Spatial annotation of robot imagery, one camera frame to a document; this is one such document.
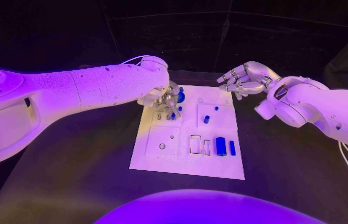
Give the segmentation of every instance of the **dark background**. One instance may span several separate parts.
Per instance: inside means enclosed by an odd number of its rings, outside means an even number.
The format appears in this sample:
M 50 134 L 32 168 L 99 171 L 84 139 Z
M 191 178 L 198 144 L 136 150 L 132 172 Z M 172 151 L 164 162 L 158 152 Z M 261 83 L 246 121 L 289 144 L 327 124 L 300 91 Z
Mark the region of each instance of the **dark background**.
M 224 73 L 255 60 L 281 76 L 302 75 L 328 86 L 348 87 L 344 80 L 337 82 L 348 72 L 348 0 L 0 0 L 0 4 L 3 69 L 55 71 L 152 54 L 171 70 Z M 21 153 L 0 163 L 0 186 L 19 157 Z

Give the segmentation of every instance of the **table surface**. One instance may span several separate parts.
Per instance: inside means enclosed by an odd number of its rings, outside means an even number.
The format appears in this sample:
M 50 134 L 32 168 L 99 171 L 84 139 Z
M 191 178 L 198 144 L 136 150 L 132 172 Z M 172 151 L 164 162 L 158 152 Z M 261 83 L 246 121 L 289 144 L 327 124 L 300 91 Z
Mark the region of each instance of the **table surface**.
M 171 71 L 178 84 L 219 86 L 220 74 Z M 266 121 L 266 94 L 235 98 L 246 180 L 131 170 L 144 107 L 136 102 L 58 120 L 31 143 L 0 192 L 2 223 L 92 223 L 132 200 L 177 189 L 220 190 L 348 222 L 348 167 L 312 125 Z

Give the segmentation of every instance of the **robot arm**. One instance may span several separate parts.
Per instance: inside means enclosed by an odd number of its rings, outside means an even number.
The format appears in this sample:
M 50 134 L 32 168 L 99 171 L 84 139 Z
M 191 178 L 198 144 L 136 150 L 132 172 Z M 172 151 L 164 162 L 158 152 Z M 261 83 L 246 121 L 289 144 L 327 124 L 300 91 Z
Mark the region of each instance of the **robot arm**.
M 171 104 L 181 116 L 180 88 L 167 69 L 161 58 L 146 56 L 141 66 L 120 64 L 41 74 L 0 71 L 0 161 L 28 146 L 50 124 L 81 111 L 136 100 L 145 106 Z
M 327 136 L 348 143 L 348 90 L 330 90 L 318 81 L 304 77 L 281 78 L 259 62 L 235 68 L 219 82 L 229 80 L 222 90 L 233 91 L 237 99 L 268 93 L 256 111 L 269 120 L 275 115 L 294 127 L 307 122 L 317 125 Z

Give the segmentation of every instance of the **circular hole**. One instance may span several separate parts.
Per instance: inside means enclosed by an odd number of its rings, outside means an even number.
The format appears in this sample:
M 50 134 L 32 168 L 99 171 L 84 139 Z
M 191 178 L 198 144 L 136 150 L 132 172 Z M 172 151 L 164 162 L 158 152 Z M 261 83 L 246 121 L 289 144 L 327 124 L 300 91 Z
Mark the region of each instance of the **circular hole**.
M 336 125 L 336 129 L 340 130 L 341 128 L 343 128 L 343 124 L 338 123 L 338 124 Z

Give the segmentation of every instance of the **blue object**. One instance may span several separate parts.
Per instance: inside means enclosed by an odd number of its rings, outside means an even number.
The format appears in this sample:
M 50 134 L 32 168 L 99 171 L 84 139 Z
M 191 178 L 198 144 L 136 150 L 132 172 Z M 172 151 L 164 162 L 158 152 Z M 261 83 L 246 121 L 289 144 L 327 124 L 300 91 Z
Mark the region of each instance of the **blue object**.
M 227 156 L 227 144 L 223 137 L 217 137 L 217 155 Z
M 236 156 L 236 148 L 235 148 L 235 142 L 230 141 L 230 147 L 232 147 L 232 155 Z
M 210 122 L 210 116 L 206 116 L 206 124 Z
M 184 100 L 185 100 L 184 87 L 181 87 L 180 94 L 178 94 L 178 103 L 184 102 Z

